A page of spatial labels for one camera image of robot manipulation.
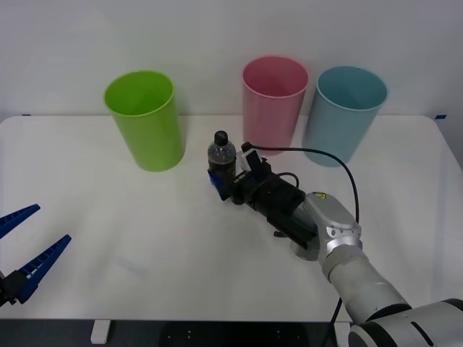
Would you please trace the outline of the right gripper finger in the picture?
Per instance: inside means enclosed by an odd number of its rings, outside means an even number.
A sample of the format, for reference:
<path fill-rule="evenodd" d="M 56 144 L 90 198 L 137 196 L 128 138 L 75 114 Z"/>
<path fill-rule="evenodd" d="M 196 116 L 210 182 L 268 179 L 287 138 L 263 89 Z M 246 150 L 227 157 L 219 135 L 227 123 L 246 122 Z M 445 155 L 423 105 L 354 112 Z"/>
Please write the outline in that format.
<path fill-rule="evenodd" d="M 234 168 L 225 171 L 213 171 L 208 169 L 208 177 L 222 201 L 226 201 L 232 197 L 232 186 L 235 178 Z"/>

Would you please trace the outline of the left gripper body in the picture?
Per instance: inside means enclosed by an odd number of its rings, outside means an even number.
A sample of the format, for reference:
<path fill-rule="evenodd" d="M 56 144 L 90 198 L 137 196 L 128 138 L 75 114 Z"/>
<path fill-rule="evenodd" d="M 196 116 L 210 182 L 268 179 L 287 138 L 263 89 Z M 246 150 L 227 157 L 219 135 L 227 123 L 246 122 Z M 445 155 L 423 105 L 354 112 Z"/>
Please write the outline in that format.
<path fill-rule="evenodd" d="M 14 304 L 14 279 L 12 274 L 1 277 L 1 306 L 6 303 Z"/>

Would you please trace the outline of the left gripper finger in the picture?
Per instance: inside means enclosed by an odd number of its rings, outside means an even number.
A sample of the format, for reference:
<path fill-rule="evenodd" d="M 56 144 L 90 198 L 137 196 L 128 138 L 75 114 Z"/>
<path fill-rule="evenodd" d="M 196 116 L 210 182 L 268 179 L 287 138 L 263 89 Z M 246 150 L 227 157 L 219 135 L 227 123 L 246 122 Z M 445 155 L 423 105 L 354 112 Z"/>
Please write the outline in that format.
<path fill-rule="evenodd" d="M 32 214 L 38 212 L 41 207 L 34 204 L 3 217 L 0 217 L 0 239 L 13 231 L 19 224 L 28 219 Z"/>
<path fill-rule="evenodd" d="M 15 270 L 6 276 L 4 278 L 4 303 L 15 304 L 18 301 L 24 304 L 33 295 L 39 283 L 71 240 L 70 235 L 63 236 L 19 270 Z"/>

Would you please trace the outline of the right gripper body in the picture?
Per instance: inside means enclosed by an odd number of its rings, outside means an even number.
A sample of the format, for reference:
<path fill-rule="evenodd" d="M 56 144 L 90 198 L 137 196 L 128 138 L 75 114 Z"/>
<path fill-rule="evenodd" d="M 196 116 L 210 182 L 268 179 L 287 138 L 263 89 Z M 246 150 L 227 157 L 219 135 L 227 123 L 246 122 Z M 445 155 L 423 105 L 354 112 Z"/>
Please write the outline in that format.
<path fill-rule="evenodd" d="M 251 171 L 243 171 L 232 181 L 232 202 L 235 205 L 275 205 L 273 176 L 271 165 L 265 161 Z"/>

